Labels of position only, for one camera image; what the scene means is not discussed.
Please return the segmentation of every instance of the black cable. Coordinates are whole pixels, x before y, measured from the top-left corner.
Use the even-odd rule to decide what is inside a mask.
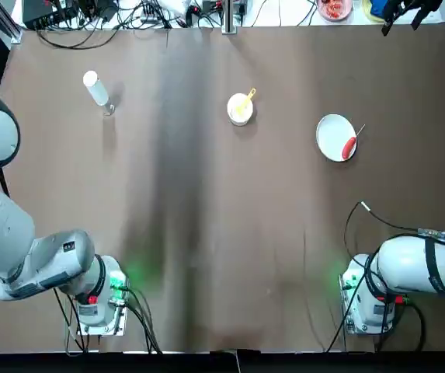
[[[421,323],[419,342],[417,343],[417,347],[414,350],[414,352],[420,352],[420,351],[422,351],[422,349],[424,348],[424,345],[426,344],[426,319],[424,319],[424,315],[423,315],[421,309],[414,302],[409,302],[407,304],[407,307],[414,309],[414,311],[415,311],[415,313],[417,313],[417,316],[419,317],[419,321]]]
[[[385,221],[383,218],[380,218],[379,216],[377,216],[370,208],[367,211],[369,212],[369,214],[374,216],[378,221],[380,221],[381,223],[385,223],[388,227],[400,229],[401,231],[406,231],[406,232],[417,232],[418,231],[416,228],[395,225],[395,224],[390,223],[389,221]]]
[[[310,19],[308,20],[308,25],[307,26],[310,26],[311,24],[312,24],[312,20],[313,20],[313,18],[314,18],[314,14],[315,14],[315,12],[317,12],[317,6],[315,7],[315,9],[314,9],[314,11],[312,12],[312,15],[310,16]]]
[[[328,353],[332,349],[332,345],[336,342],[336,339],[338,339],[339,332],[341,331],[341,329],[343,328],[343,325],[345,324],[346,317],[348,316],[349,309],[352,308],[352,304],[353,304],[353,300],[355,299],[355,295],[356,295],[356,293],[359,290],[360,284],[362,284],[362,281],[365,279],[365,273],[366,272],[364,271],[363,274],[362,274],[362,277],[359,280],[359,283],[356,285],[356,288],[353,291],[352,298],[349,300],[348,307],[346,307],[346,310],[345,310],[345,313],[343,315],[343,318],[341,319],[341,323],[339,324],[338,329],[336,330],[336,333],[335,333],[334,337],[332,338],[331,343],[329,344],[329,347],[325,351],[326,353]]]
[[[358,201],[355,206],[353,206],[352,210],[350,210],[349,214],[348,214],[348,218],[346,218],[346,223],[345,223],[345,228],[343,229],[343,245],[345,246],[345,250],[348,253],[349,257],[351,260],[353,260],[356,264],[358,264],[359,266],[361,266],[363,269],[366,269],[366,266],[363,265],[361,262],[359,262],[357,259],[355,259],[355,256],[352,255],[352,253],[349,251],[348,249],[348,244],[346,243],[346,232],[348,231],[348,224],[350,219],[352,218],[353,212],[355,212],[355,210],[362,204],[362,201]],[[370,270],[370,272],[372,274],[374,274],[379,281],[381,281],[383,283],[383,285],[388,289],[388,286],[386,285],[386,283],[384,282],[384,280],[381,278],[381,276],[379,274],[377,274],[376,272],[372,272],[372,270]]]
[[[148,323],[151,345],[153,347],[155,347],[156,350],[160,350],[160,347],[159,347],[158,341],[157,341],[157,337],[156,337],[155,331],[153,329],[153,318],[151,317],[150,305],[148,304],[146,297],[144,296],[144,294],[141,291],[137,290],[137,292],[140,294],[141,298],[143,299],[144,303],[146,304],[146,309],[148,310],[148,314],[144,311],[144,309],[143,309],[141,303],[139,302],[139,299],[137,298],[134,291],[130,288],[128,288],[127,291],[133,295],[134,299],[136,300],[137,306],[139,307],[139,309],[141,311],[141,315],[143,316],[143,319],[146,319],[146,321]]]
[[[385,328],[386,322],[387,322],[388,310],[389,310],[389,303],[388,303],[388,300],[385,299],[384,300],[384,309],[383,309],[383,320],[381,322],[381,333],[379,334],[379,341],[377,342],[377,346],[374,346],[374,350],[376,352],[381,352],[381,350],[383,348],[383,344],[386,340],[384,338],[384,328]]]
[[[81,320],[79,319],[79,314],[77,313],[77,309],[75,309],[75,305],[74,305],[74,302],[72,301],[72,298],[70,298],[70,295],[68,295],[68,294],[66,294],[67,295],[67,299],[68,299],[68,301],[70,302],[70,306],[72,307],[72,310],[74,311],[74,313],[75,313],[75,318],[77,319],[77,331],[78,331],[78,333],[79,333],[79,335],[81,336],[81,343],[82,343],[82,349],[83,349],[83,352],[88,352],[88,347],[89,347],[89,335],[88,335],[88,345],[86,346],[86,347],[84,347],[84,337],[82,336],[82,330],[81,330]]]
[[[148,329],[148,326],[145,324],[144,322],[144,317],[143,315],[141,315],[130,303],[126,302],[126,307],[134,313],[134,315],[137,317],[137,319],[139,320],[139,322],[141,323],[141,325],[143,326],[143,330],[144,330],[144,336],[145,339],[148,343],[148,339],[151,342],[151,345],[153,346],[153,348],[155,349],[155,352],[157,354],[162,354],[162,350],[160,350],[160,348],[158,347],[158,344],[154,341],[154,338],[151,336],[150,330]]]
[[[5,173],[3,172],[3,168],[0,167],[0,185],[3,189],[3,193],[6,194],[8,198],[10,198],[10,192],[8,191],[8,186],[6,185]]]
[[[132,23],[135,19],[133,19],[134,17],[134,13],[141,7],[143,6],[143,2],[140,2],[140,4],[138,4],[136,7],[133,8],[133,12],[125,19],[122,21],[122,19],[120,18],[120,13],[117,13],[117,19],[119,20],[119,23],[112,28],[112,30],[115,30],[114,33],[112,34],[111,37],[109,37],[107,40],[105,40],[104,42],[100,43],[100,44],[96,44],[96,45],[92,45],[92,46],[83,46],[83,44],[89,40],[89,38],[94,34],[94,32],[96,31],[96,27],[98,26],[99,20],[96,20],[96,24],[92,30],[92,32],[80,43],[74,44],[74,45],[63,45],[63,44],[58,44],[55,43],[51,40],[48,40],[39,30],[37,30],[37,35],[38,37],[44,41],[45,43],[51,45],[52,47],[56,47],[56,48],[60,48],[60,49],[67,49],[67,50],[72,50],[72,51],[86,51],[86,50],[90,50],[90,49],[95,49],[95,48],[99,48],[102,47],[104,45],[106,45],[107,43],[109,43],[118,33],[120,27],[126,28],[125,26],[128,23]]]
[[[214,10],[213,12],[207,13],[207,16],[210,17],[210,19],[211,19],[213,22],[215,22],[215,24],[216,24],[217,26],[221,26],[221,24],[220,24],[218,21],[216,21],[215,19],[213,19],[213,18],[211,17],[212,14],[215,14],[215,13],[217,13],[217,10]]]
[[[72,308],[70,309],[70,324],[72,324],[72,316],[74,315],[74,312],[72,311]],[[82,349],[81,347],[80,347],[80,345],[78,344],[78,342],[77,342],[77,340],[76,339],[74,339],[74,342],[79,346],[79,348],[81,349],[81,352],[79,352],[79,353],[77,353],[77,354],[71,354],[69,351],[68,351],[68,342],[70,341],[70,327],[68,327],[68,329],[67,329],[67,341],[66,341],[66,343],[65,343],[65,354],[67,354],[67,356],[69,356],[69,357],[77,357],[77,356],[80,356],[80,355],[82,355],[82,354],[84,354],[84,352],[85,352],[85,350],[88,350],[88,347],[89,347],[89,335],[88,335],[88,340],[87,340],[87,345],[86,345],[86,348],[85,349]]]
[[[314,11],[314,9],[316,9],[317,8],[317,6],[315,5],[315,3],[313,3],[313,5],[310,7],[310,9],[308,10],[308,13],[307,13],[307,15],[297,24],[297,26],[299,26],[299,25],[301,25],[301,23],[303,22],[303,21],[305,21],[307,18],[308,18],[308,16],[310,15],[310,13],[312,13],[312,11]]]
[[[255,23],[256,23],[256,20],[259,18],[259,16],[260,16],[260,11],[262,10],[262,8],[263,8],[263,6],[264,6],[264,4],[267,2],[267,0],[263,0],[263,3],[261,4],[261,6],[260,6],[260,9],[259,9],[259,12],[258,13],[256,13],[256,17],[255,17],[255,21],[253,21],[253,24],[250,26],[250,27],[254,27],[254,25],[255,25]]]
[[[56,297],[56,299],[58,301],[58,305],[60,306],[61,314],[64,316],[65,323],[67,324],[67,327],[69,328],[69,333],[70,333],[71,322],[68,321],[68,317],[67,317],[67,314],[65,313],[64,306],[61,304],[60,297],[58,296],[57,290],[55,288],[53,288],[53,293],[54,293],[54,296]],[[82,340],[82,345],[79,344],[79,342],[77,340],[74,340],[74,341],[75,341],[75,344],[77,344],[77,347],[79,347],[79,349],[82,352],[85,352],[84,340]]]
[[[405,309],[407,308],[406,303],[400,305],[400,309],[397,310],[395,309],[395,317],[393,318],[393,321],[391,322],[391,328],[389,330],[386,330],[384,332],[382,332],[381,334],[384,336],[384,342],[386,343],[386,341],[388,340],[388,338],[393,335],[393,333],[396,330],[396,327],[398,326],[398,324],[400,323],[400,320],[402,320],[402,317],[405,313]]]

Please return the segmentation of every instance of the white cylinder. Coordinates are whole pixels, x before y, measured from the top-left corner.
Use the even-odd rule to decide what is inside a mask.
[[[437,243],[435,255],[438,272],[445,286],[445,246]],[[389,239],[383,243],[377,261],[379,272],[391,290],[436,292],[429,281],[424,239],[416,237]]]
[[[98,106],[105,106],[108,103],[110,99],[108,92],[103,86],[103,83],[101,83],[101,80],[99,80],[98,74],[96,74],[95,71],[86,72],[82,81]]]

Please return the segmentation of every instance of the green light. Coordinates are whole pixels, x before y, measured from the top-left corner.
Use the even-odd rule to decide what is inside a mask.
[[[123,304],[126,299],[124,289],[127,287],[127,279],[125,274],[119,270],[113,270],[110,272],[110,288],[112,289],[110,294],[110,301],[116,304]]]

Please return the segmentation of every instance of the power strip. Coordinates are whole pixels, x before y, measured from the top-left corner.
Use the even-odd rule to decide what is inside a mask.
[[[150,4],[144,4],[143,10],[141,11],[141,15],[139,16],[139,20],[141,21],[141,23],[160,22],[157,12],[155,11],[155,8]]]

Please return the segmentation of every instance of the white plate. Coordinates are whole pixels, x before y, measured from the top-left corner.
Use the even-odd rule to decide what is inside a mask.
[[[328,114],[318,122],[315,137],[318,148],[323,155],[334,162],[345,162],[341,153],[346,142],[355,136],[355,129],[352,124],[341,115]],[[348,159],[352,158],[356,150],[356,142]]]

